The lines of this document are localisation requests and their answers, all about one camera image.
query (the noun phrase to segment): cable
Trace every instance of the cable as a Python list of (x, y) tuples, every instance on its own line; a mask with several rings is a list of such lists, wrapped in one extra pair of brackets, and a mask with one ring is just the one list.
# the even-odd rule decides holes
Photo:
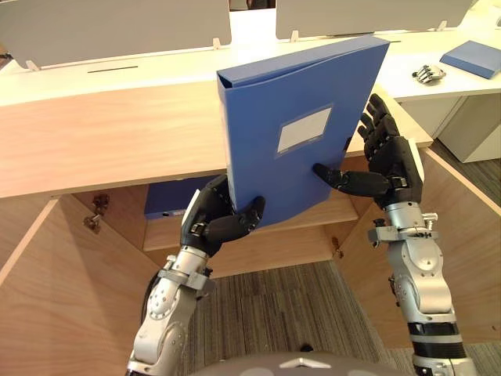
[(146, 318), (146, 308), (148, 306), (148, 297), (150, 296), (151, 291), (155, 286), (157, 286), (158, 282), (160, 282), (160, 278), (158, 276), (158, 272), (156, 272), (152, 277), (150, 282), (148, 283), (148, 287), (144, 293), (144, 299), (142, 300), (142, 308), (141, 308), (141, 324)]

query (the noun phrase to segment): cabinet door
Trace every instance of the cabinet door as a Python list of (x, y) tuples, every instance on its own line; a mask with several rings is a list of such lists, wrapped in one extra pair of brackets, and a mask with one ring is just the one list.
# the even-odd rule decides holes
[(14, 197), (0, 201), (0, 269), (47, 201), (47, 196)]
[(0, 370), (123, 374), (157, 266), (106, 223), (99, 235), (85, 228), (91, 212), (75, 197), (44, 211), (0, 271)]
[[(434, 228), (443, 273), (466, 343), (496, 341), (501, 333), (501, 209), (430, 150), (424, 166), (423, 212), (437, 212)], [(409, 333), (387, 281), (386, 245), (373, 249), (367, 231), (383, 212), (371, 204), (341, 245), (337, 264), (386, 347), (409, 347)]]

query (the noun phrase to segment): white desk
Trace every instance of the white desk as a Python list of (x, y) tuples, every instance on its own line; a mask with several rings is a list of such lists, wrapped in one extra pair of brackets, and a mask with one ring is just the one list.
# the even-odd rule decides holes
[[(379, 38), (394, 43), (388, 50), (378, 84), (400, 102), (501, 92), (501, 74), (486, 80), (444, 66), (448, 76), (436, 85), (421, 85), (411, 77), (413, 70), (419, 66), (437, 63), (444, 52), (470, 39), (501, 49), (501, 30), (482, 22), (488, 19), (486, 13), (490, 10), (481, 6), (483, 3), (480, 1), (454, 30), (379, 33)], [(24, 70), (16, 62), (11, 62), (0, 70), (0, 106), (90, 92), (212, 81), (218, 69), (346, 39), (310, 38), (295, 43), (278, 41), (275, 37), (275, 18), (274, 9), (231, 13), (232, 44), (221, 50), (198, 49), (163, 55), (126, 56), (48, 67), (38, 72)], [(136, 68), (88, 73), (117, 67)]]

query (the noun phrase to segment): white label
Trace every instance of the white label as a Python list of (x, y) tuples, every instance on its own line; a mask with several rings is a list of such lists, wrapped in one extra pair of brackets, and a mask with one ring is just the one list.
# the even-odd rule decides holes
[(278, 152), (290, 149), (300, 143), (305, 143), (323, 134), (332, 107), (324, 108), (282, 127)]

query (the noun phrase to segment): blue folder on desk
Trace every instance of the blue folder on desk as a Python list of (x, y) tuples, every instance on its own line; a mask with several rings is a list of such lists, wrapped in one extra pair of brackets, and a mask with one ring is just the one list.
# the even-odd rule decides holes
[(440, 61), (483, 78), (492, 78), (501, 71), (501, 50), (468, 41), (447, 52)]
[(329, 197), (312, 166), (341, 165), (388, 45), (354, 38), (218, 71), (237, 211), (263, 196), (266, 226)]

